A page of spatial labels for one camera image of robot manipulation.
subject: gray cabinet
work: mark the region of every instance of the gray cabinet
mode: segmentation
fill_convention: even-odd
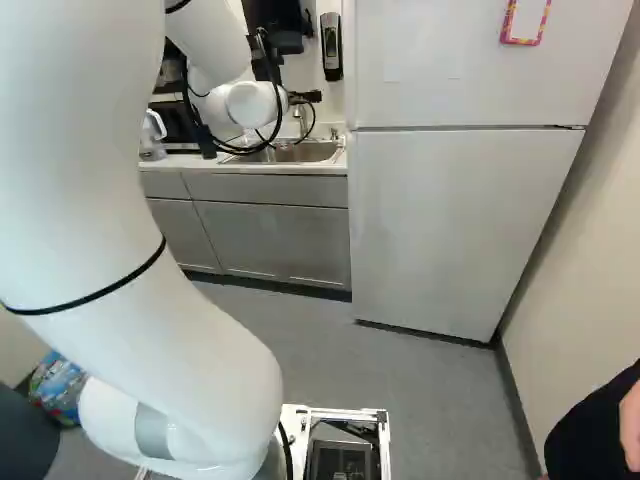
[[[347,177],[184,172],[194,200],[309,207],[348,207]]]
[[[140,184],[145,196],[191,200],[180,172],[140,172]]]
[[[220,263],[190,200],[152,200],[149,206],[176,261],[185,268],[222,273]]]
[[[348,210],[195,204],[225,273],[350,288]]]

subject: countertop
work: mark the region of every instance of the countertop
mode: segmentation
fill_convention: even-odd
[[[344,132],[344,125],[319,123],[314,132],[318,132],[318,139],[328,138],[330,128]],[[293,136],[291,125],[283,126],[283,137]],[[333,160],[310,163],[261,163],[261,164],[220,164],[232,155],[219,154],[218,158],[205,160],[199,154],[169,154],[167,158],[158,161],[142,161],[138,164],[141,171],[207,171],[211,173],[241,173],[254,175],[347,175],[347,151]]]

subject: faucet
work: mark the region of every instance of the faucet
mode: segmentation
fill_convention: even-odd
[[[296,105],[293,109],[293,118],[297,118],[300,124],[300,138],[306,137],[309,133],[309,122],[307,121],[307,111],[304,105]]]

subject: freezer door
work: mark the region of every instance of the freezer door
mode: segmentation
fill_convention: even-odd
[[[507,4],[345,2],[351,128],[587,125],[632,0],[554,1],[535,47],[500,43]]]
[[[488,342],[583,131],[356,133],[357,319]]]

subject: silver band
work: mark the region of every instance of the silver band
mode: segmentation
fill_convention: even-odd
[[[143,455],[162,460],[175,460],[169,451],[168,429],[169,421],[164,413],[138,403],[134,430],[136,443]]]

